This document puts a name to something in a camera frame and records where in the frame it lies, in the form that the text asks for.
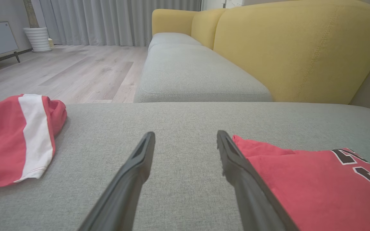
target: printed number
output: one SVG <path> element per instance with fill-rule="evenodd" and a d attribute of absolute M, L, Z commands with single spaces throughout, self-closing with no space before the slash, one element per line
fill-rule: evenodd
<path fill-rule="evenodd" d="M 335 150 L 332 150 L 332 152 L 335 153 L 336 157 L 343 165 L 356 164 L 357 161 L 355 158 L 358 158 L 361 161 L 364 161 L 365 163 L 369 163 L 366 159 L 360 157 L 358 154 L 356 154 L 352 150 L 350 152 L 344 149 L 335 149 Z M 355 173 L 360 174 L 366 180 L 370 181 L 370 172 L 368 170 L 364 169 L 363 167 L 354 167 L 353 169 Z"/>
<path fill-rule="evenodd" d="M 338 157 L 339 161 L 342 162 L 343 165 L 345 164 L 356 164 L 357 161 L 355 160 L 355 158 L 358 158 L 360 159 L 361 161 L 363 162 L 366 162 L 368 163 L 368 161 L 360 156 L 358 156 L 358 154 L 356 154 L 355 152 L 350 152 L 350 151 L 347 151 L 347 150 L 343 150 L 343 149 L 335 149 L 335 150 L 332 150 L 336 157 Z"/>

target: laminate flooring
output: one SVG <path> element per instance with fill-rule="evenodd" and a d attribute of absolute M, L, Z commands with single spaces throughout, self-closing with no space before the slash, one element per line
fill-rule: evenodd
<path fill-rule="evenodd" d="M 65 104 L 131 103 L 147 47 L 55 46 L 0 61 L 0 101 L 40 94 Z"/>

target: plant pot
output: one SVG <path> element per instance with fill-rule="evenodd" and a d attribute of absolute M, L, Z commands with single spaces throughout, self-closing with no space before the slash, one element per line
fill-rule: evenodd
<path fill-rule="evenodd" d="M 24 32 L 31 43 L 32 51 L 35 53 L 52 51 L 48 42 L 48 30 L 41 28 L 24 28 Z"/>

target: gray sofa cushion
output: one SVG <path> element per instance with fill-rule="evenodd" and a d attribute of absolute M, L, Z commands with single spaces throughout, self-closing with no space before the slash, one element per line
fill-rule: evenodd
<path fill-rule="evenodd" d="M 281 148 L 348 147 L 370 162 L 370 109 L 307 103 L 68 105 L 41 179 L 0 188 L 0 230 L 77 230 L 141 137 L 156 133 L 134 230 L 242 230 L 216 133 Z"/>
<path fill-rule="evenodd" d="M 163 44 L 148 53 L 134 102 L 272 101 L 250 74 L 204 46 Z"/>
<path fill-rule="evenodd" d="M 171 33 L 171 32 L 164 32 L 164 33 L 157 33 L 154 34 L 152 40 L 148 47 L 148 52 L 154 45 L 157 44 L 190 44 L 190 45 L 202 45 L 200 42 L 195 40 L 189 35 L 181 34 L 181 33 Z"/>

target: sofa backrest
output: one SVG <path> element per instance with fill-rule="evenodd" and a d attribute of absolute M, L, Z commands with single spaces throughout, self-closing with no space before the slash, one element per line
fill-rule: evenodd
<path fill-rule="evenodd" d="M 216 26 L 226 9 L 211 9 L 197 12 L 192 20 L 191 37 L 213 49 Z"/>
<path fill-rule="evenodd" d="M 370 5 L 299 0 L 228 9 L 213 50 L 275 101 L 348 104 L 370 71 Z"/>
<path fill-rule="evenodd" d="M 191 35 L 192 20 L 197 12 L 176 9 L 156 9 L 152 12 L 152 35 L 175 32 Z"/>

